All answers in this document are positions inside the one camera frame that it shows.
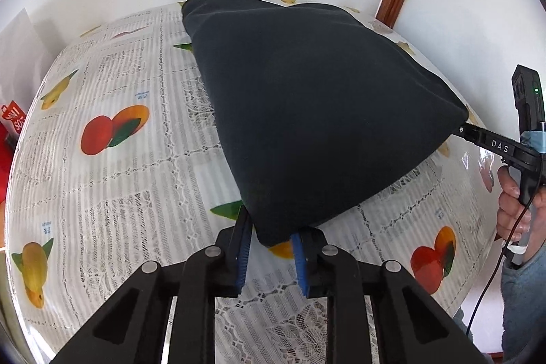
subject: yellow pear print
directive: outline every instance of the yellow pear print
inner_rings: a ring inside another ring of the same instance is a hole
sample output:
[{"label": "yellow pear print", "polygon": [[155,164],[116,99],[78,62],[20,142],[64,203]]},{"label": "yellow pear print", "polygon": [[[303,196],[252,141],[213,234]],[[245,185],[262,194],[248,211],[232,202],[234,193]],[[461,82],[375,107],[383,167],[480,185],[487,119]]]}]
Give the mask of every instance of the yellow pear print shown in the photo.
[{"label": "yellow pear print", "polygon": [[438,147],[438,151],[443,154],[446,158],[449,157],[449,145],[447,144],[447,139]]},{"label": "yellow pear print", "polygon": [[[222,204],[210,209],[211,213],[224,218],[237,221],[239,210],[241,209],[242,201],[234,201],[226,204]],[[277,244],[276,246],[269,247],[268,250],[278,258],[282,259],[294,259],[294,252],[292,251],[292,242],[286,241]]]},{"label": "yellow pear print", "polygon": [[470,121],[474,125],[479,125],[478,120],[476,119],[476,115],[472,113],[468,105],[466,106],[466,110],[469,111],[469,118],[467,119],[467,121]]},{"label": "yellow pear print", "polygon": [[12,253],[13,262],[23,275],[27,298],[36,308],[42,308],[45,303],[43,286],[47,279],[47,258],[52,247],[53,238],[43,246],[29,242],[23,247],[22,253]]},{"label": "yellow pear print", "polygon": [[68,76],[64,77],[57,85],[55,85],[51,91],[40,98],[42,100],[42,110],[49,109],[54,103],[59,100],[61,93],[65,91],[72,79],[72,76],[76,74],[77,70],[74,70]]},{"label": "yellow pear print", "polygon": [[296,3],[296,0],[281,0],[281,1],[283,1],[284,3],[290,3],[290,4]]},{"label": "yellow pear print", "polygon": [[410,48],[409,44],[407,42],[402,42],[402,41],[399,41],[397,42],[397,45],[402,49],[404,50],[407,54],[409,54],[410,56],[415,56],[415,53],[413,52],[413,50]]},{"label": "yellow pear print", "polygon": [[87,36],[87,35],[91,34],[92,32],[99,29],[100,27],[102,27],[102,25],[97,25],[96,27],[92,28],[91,30],[87,30],[85,33],[82,33],[80,35],[80,38],[83,38],[84,36]]}]

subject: finger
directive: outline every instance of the finger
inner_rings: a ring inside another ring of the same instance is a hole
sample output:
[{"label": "finger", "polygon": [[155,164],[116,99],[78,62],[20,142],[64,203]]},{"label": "finger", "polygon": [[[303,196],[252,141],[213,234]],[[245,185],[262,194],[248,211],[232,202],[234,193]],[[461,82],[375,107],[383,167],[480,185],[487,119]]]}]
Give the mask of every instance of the finger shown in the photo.
[{"label": "finger", "polygon": [[[504,240],[508,240],[508,237],[510,236],[510,230],[506,230],[504,227],[501,227],[500,225],[497,225],[497,233],[499,234],[499,236],[504,239]],[[521,239],[521,234],[520,233],[514,233],[512,235],[512,238],[510,239],[511,241],[519,241]]]},{"label": "finger", "polygon": [[540,187],[533,199],[536,208],[546,207],[546,187]]},{"label": "finger", "polygon": [[517,218],[523,210],[523,206],[519,203],[519,201],[507,194],[505,191],[503,191],[499,196],[499,207],[509,215],[512,215],[512,218]]},{"label": "finger", "polygon": [[503,165],[499,169],[497,176],[499,177],[499,184],[501,184],[502,189],[513,198],[519,198],[518,183],[510,176],[507,165]]},{"label": "finger", "polygon": [[[518,226],[514,230],[514,233],[526,233],[529,231],[529,221],[523,221],[523,219],[525,219],[525,217],[523,217],[518,223]],[[497,227],[502,227],[503,229],[510,232],[510,230],[512,230],[512,227],[514,227],[515,222],[516,219],[513,216],[509,215],[504,210],[499,208],[499,210],[497,211]]]}]

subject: metal screw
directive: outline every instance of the metal screw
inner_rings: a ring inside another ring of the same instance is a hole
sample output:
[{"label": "metal screw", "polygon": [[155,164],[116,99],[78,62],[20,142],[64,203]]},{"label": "metal screw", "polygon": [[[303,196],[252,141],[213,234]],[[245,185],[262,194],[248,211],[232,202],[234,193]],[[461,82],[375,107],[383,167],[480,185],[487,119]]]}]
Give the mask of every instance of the metal screw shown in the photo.
[{"label": "metal screw", "polygon": [[400,263],[394,260],[387,261],[385,263],[385,268],[392,273],[397,273],[402,270],[402,266],[400,265]]},{"label": "metal screw", "polygon": [[328,244],[327,246],[324,246],[322,248],[322,252],[327,256],[327,257],[334,257],[335,255],[337,255],[338,253],[338,249],[336,246],[331,246],[330,244]]},{"label": "metal screw", "polygon": [[141,267],[144,273],[154,273],[157,270],[157,262],[147,261]]},{"label": "metal screw", "polygon": [[218,246],[210,246],[205,249],[205,255],[210,258],[217,257],[222,252],[222,249]]}]

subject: black cable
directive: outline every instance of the black cable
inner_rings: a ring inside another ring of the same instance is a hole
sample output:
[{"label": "black cable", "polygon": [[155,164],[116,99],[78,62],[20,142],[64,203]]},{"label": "black cable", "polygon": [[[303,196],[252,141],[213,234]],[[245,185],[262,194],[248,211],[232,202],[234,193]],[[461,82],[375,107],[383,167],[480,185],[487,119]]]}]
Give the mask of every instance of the black cable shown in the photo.
[{"label": "black cable", "polygon": [[[541,159],[541,164],[540,164],[539,171],[540,172],[542,171],[542,159]],[[516,222],[514,223],[514,227],[512,227],[512,230],[510,231],[510,235],[508,235],[508,239],[506,240],[506,243],[504,244],[504,247],[501,250],[501,254],[499,256],[499,260],[497,261],[497,265],[495,266],[495,269],[493,270],[493,273],[491,274],[491,277],[489,278],[489,281],[487,281],[487,284],[485,284],[485,288],[483,289],[483,292],[480,295],[480,297],[478,298],[476,306],[474,307],[474,311],[472,312],[472,316],[470,317],[469,326],[466,328],[466,336],[468,336],[469,333],[470,333],[470,326],[472,325],[472,322],[474,321],[474,317],[476,316],[476,312],[478,311],[478,307],[479,307],[480,303],[482,302],[483,297],[485,296],[485,292],[487,292],[487,289],[489,288],[489,286],[493,282],[493,279],[495,278],[495,275],[497,274],[497,271],[499,270],[499,267],[501,266],[502,257],[506,254],[506,250],[508,250],[508,245],[510,244],[510,241],[512,240],[512,236],[514,236],[514,231],[515,231],[516,227],[518,226],[519,222],[521,221],[521,219],[523,218],[523,215],[525,214],[525,212],[527,210],[529,210],[529,207],[533,203],[533,199],[537,195],[537,192],[538,192],[538,189],[539,189],[540,185],[541,185],[541,182],[538,181],[537,182],[537,187],[534,189],[534,192],[531,195],[531,198],[529,199],[529,202],[525,205],[525,207],[523,208],[523,210],[519,214]]]}]

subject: orange fruit print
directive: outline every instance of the orange fruit print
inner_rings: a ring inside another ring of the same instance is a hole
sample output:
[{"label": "orange fruit print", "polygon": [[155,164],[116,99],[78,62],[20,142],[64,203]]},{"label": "orange fruit print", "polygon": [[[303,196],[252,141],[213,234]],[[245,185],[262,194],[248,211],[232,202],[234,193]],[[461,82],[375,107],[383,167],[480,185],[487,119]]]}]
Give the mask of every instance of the orange fruit print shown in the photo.
[{"label": "orange fruit print", "polygon": [[433,249],[421,246],[413,252],[410,260],[413,276],[431,295],[451,272],[456,245],[455,232],[445,226],[436,235]]},{"label": "orange fruit print", "polygon": [[434,249],[438,252],[440,258],[444,259],[446,254],[448,254],[449,248],[453,249],[453,255],[455,255],[455,232],[451,227],[447,227],[446,225],[445,227],[442,227],[436,235]]},{"label": "orange fruit print", "polygon": [[269,251],[276,257],[280,257],[282,259],[294,259],[291,241],[281,242],[276,246],[269,247]]},{"label": "orange fruit print", "polygon": [[122,127],[122,125],[124,125],[131,119],[140,119],[140,124],[131,133],[131,135],[134,135],[144,126],[144,124],[146,124],[148,118],[149,109],[145,105],[132,105],[130,107],[124,108],[112,118],[112,123],[114,125],[113,133],[115,134],[118,129]]},{"label": "orange fruit print", "polygon": [[113,119],[108,116],[97,116],[84,128],[80,142],[81,151],[92,156],[108,147],[118,146],[139,131],[148,118],[149,109],[145,105],[124,108]]},{"label": "orange fruit print", "polygon": [[443,267],[440,255],[430,247],[417,247],[411,257],[413,276],[421,286],[432,295],[442,283]]},{"label": "orange fruit print", "polygon": [[108,116],[91,119],[81,135],[81,151],[86,155],[100,153],[112,139],[112,128],[112,120]]}]

